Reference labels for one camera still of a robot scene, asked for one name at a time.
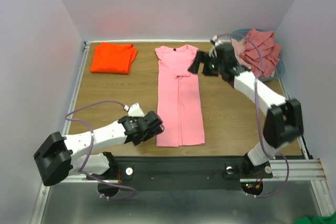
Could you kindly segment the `light pink t shirt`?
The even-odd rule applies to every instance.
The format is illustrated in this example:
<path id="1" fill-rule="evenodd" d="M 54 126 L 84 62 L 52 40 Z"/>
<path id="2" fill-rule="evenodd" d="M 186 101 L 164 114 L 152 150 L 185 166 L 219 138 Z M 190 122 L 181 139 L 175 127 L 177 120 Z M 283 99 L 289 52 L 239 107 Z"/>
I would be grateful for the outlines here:
<path id="1" fill-rule="evenodd" d="M 156 137 L 157 147 L 180 147 L 205 144 L 198 75 L 188 72 L 198 48 L 161 46 L 158 58 L 157 114 L 164 131 Z"/>

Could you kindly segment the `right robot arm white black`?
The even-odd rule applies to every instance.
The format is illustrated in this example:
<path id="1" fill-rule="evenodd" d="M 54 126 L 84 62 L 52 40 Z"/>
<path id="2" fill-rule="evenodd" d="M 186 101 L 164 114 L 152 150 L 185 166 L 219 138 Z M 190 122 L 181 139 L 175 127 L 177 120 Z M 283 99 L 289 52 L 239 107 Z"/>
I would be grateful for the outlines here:
<path id="1" fill-rule="evenodd" d="M 260 172 L 261 165 L 303 134 L 301 104 L 274 92 L 248 67 L 240 65 L 230 44 L 218 44 L 210 52 L 199 50 L 188 71 L 197 74 L 200 64 L 204 65 L 204 76 L 221 76 L 254 102 L 257 114 L 265 115 L 264 125 L 258 126 L 259 142 L 244 155 L 241 165 L 243 174 L 253 177 Z"/>

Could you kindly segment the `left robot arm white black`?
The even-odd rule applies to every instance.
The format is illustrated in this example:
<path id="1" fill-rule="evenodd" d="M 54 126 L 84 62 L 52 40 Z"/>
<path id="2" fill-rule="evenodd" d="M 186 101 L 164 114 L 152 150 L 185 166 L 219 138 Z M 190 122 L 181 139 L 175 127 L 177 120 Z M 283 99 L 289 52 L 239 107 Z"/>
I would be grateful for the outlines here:
<path id="1" fill-rule="evenodd" d="M 95 151 L 127 143 L 138 145 L 163 131 L 163 122 L 154 111 L 144 116 L 128 115 L 93 131 L 64 136 L 52 133 L 34 154 L 34 160 L 45 186 L 83 172 L 110 179 L 117 172 L 113 155 L 110 152 L 95 155 Z"/>

